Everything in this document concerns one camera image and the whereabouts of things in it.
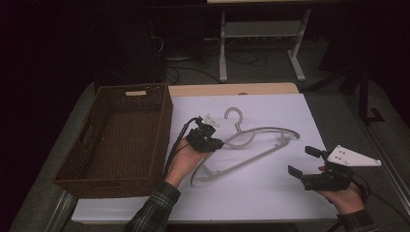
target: white bracket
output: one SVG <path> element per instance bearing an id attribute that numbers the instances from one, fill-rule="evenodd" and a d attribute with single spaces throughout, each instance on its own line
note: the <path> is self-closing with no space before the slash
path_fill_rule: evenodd
<path id="1" fill-rule="evenodd" d="M 380 166 L 379 159 L 372 159 L 338 145 L 328 156 L 328 161 L 343 166 Z"/>

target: white metal frame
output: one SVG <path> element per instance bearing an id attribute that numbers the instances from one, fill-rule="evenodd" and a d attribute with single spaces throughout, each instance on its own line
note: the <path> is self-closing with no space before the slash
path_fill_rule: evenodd
<path id="1" fill-rule="evenodd" d="M 227 81 L 225 61 L 225 38 L 241 37 L 296 37 L 293 49 L 287 51 L 293 70 L 299 81 L 305 81 L 305 75 L 297 55 L 308 26 L 310 9 L 305 10 L 302 20 L 291 21 L 254 21 L 226 22 L 225 12 L 220 21 L 220 81 Z"/>

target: hand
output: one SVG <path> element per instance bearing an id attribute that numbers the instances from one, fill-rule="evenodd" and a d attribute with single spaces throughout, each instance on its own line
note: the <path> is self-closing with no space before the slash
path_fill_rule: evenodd
<path id="1" fill-rule="evenodd" d="M 319 167 L 319 170 L 321 171 L 324 171 L 324 169 L 324 166 Z M 317 193 L 323 195 L 334 204 L 341 215 L 352 214 L 365 208 L 361 192 L 353 183 L 351 183 L 346 190 L 318 191 Z"/>
<path id="2" fill-rule="evenodd" d="M 178 151 L 178 153 L 175 154 L 172 159 L 168 174 L 164 180 L 177 188 L 182 180 L 190 174 L 209 153 L 200 153 L 193 150 L 186 138 L 181 140 L 176 151 Z"/>

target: wicker basket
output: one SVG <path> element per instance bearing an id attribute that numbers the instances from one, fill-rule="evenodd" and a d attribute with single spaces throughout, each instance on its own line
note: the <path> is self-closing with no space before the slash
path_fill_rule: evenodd
<path id="1" fill-rule="evenodd" d="M 166 84 L 100 88 L 53 183 L 77 198 L 150 195 L 161 181 L 172 107 Z"/>

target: plaid sleeve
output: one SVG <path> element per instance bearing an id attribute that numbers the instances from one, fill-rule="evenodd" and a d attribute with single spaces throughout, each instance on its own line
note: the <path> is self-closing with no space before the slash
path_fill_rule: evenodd
<path id="1" fill-rule="evenodd" d="M 167 182 L 161 182 L 144 206 L 135 214 L 124 228 L 125 232 L 165 231 L 172 207 L 177 203 L 181 192 Z"/>
<path id="2" fill-rule="evenodd" d="M 379 231 L 379 228 L 367 210 L 358 211 L 349 215 L 338 215 L 337 217 L 347 232 Z"/>

